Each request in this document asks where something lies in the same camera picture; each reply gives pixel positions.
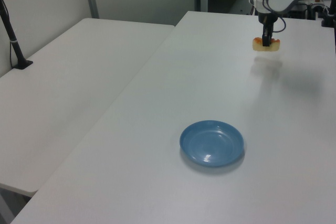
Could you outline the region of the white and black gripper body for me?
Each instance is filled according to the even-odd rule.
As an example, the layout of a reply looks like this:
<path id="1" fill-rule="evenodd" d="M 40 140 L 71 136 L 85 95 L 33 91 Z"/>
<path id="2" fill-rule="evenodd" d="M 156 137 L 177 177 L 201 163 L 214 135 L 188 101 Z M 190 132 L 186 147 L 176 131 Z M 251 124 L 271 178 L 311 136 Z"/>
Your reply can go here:
<path id="1" fill-rule="evenodd" d="M 258 20 L 263 25 L 273 25 L 277 20 L 278 16 L 269 10 L 267 4 L 263 0 L 248 0 L 252 5 L 250 14 L 258 16 Z"/>

